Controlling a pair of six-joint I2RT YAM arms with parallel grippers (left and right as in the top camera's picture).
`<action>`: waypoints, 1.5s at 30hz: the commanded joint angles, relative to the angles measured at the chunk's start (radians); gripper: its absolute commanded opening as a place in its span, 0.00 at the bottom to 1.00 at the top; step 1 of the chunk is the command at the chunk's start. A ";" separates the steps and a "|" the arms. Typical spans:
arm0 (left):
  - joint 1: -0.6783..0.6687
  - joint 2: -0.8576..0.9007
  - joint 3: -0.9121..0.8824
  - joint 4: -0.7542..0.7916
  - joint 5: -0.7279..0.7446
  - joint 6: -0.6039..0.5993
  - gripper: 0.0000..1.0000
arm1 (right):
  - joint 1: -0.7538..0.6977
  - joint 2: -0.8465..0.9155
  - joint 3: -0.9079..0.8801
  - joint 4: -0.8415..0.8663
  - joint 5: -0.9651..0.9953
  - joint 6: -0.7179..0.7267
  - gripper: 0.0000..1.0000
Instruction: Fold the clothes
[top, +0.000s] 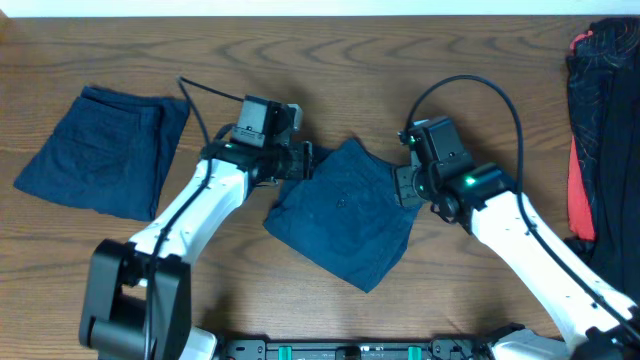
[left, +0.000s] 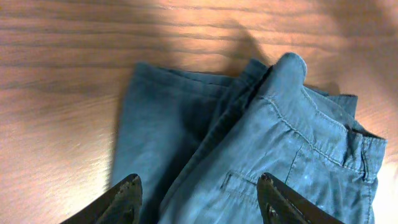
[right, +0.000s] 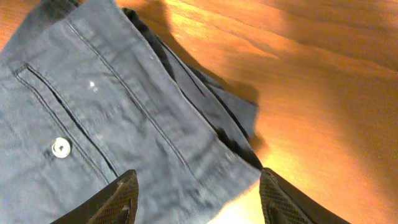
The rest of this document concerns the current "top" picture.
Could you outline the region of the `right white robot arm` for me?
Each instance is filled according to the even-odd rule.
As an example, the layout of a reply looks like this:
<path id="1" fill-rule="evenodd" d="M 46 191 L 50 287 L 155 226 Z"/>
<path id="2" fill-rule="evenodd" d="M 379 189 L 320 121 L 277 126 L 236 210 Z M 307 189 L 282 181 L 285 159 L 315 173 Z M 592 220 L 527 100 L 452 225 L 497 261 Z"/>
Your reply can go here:
<path id="1" fill-rule="evenodd" d="M 442 185 L 418 165 L 392 172 L 403 206 L 428 202 L 494 251 L 543 306 L 561 337 L 514 326 L 479 350 L 487 359 L 636 359 L 639 307 L 580 260 L 545 224 L 514 181 L 489 163 Z"/>

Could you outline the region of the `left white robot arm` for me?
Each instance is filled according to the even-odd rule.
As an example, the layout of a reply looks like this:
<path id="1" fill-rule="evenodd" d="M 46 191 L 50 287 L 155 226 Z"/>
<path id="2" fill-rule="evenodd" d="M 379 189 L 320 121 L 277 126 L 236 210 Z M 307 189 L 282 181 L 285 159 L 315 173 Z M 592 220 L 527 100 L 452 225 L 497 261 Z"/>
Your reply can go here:
<path id="1" fill-rule="evenodd" d="M 217 339 L 192 324 L 191 273 L 224 220 L 260 183 L 310 177 L 313 148 L 216 140 L 170 205 L 127 242 L 90 258 L 78 338 L 102 359 L 211 359 Z"/>

